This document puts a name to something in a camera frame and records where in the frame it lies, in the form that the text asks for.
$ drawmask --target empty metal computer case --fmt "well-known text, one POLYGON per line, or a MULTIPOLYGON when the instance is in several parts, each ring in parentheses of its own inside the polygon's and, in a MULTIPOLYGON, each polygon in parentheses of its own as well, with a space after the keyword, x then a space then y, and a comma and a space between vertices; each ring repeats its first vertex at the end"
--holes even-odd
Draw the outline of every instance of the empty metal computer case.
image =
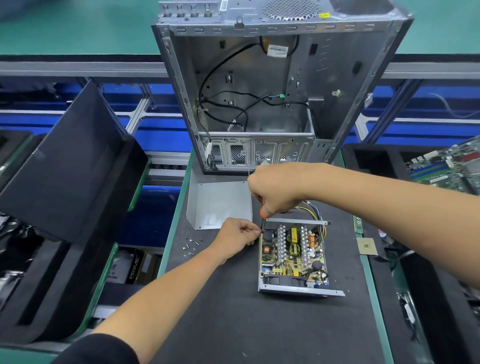
POLYGON ((153 30, 205 173, 246 172, 264 160, 332 161, 413 20, 388 0, 159 5, 153 30), (255 43, 209 76, 199 94, 215 66, 255 43), (216 105, 200 107, 199 96, 216 105), (240 109, 249 117, 245 130, 240 109))

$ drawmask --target copper coil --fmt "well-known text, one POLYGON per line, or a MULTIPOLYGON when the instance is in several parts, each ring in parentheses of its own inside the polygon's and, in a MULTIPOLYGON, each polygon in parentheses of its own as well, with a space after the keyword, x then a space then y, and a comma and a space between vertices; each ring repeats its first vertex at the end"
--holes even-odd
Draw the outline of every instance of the copper coil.
POLYGON ((314 248, 315 247, 315 235, 313 234, 308 234, 308 247, 309 248, 314 248))

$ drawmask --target forearm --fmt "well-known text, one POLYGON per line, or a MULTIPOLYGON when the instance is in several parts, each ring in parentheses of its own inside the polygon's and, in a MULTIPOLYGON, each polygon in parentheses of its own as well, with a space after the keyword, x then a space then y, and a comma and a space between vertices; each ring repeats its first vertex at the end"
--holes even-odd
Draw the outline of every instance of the forearm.
POLYGON ((204 250, 141 289, 94 332, 122 339, 148 363, 220 263, 204 250))
POLYGON ((358 216, 480 287, 480 198, 442 188, 310 164, 306 199, 358 216))

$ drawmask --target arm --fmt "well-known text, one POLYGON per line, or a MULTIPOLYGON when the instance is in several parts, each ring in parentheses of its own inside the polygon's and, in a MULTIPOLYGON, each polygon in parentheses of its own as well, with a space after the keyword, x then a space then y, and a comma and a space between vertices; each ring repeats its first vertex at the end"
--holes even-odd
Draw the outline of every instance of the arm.
POLYGON ((253 244, 259 235, 260 228, 252 222, 228 218, 208 248, 142 288, 94 333, 123 340, 135 351, 140 364, 148 363, 217 266, 253 244))
POLYGON ((258 166, 248 179, 270 217, 311 199, 358 216, 480 288, 480 198, 325 163, 258 166))

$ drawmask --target circuit board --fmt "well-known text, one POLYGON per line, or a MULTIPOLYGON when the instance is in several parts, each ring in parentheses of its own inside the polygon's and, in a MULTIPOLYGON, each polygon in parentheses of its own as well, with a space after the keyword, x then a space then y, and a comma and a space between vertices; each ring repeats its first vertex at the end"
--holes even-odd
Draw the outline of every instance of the circuit board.
POLYGON ((324 237, 330 221, 271 218, 264 222, 259 291, 345 296, 343 291, 329 288, 324 237))
POLYGON ((480 136, 406 163, 413 182, 480 195, 480 136))

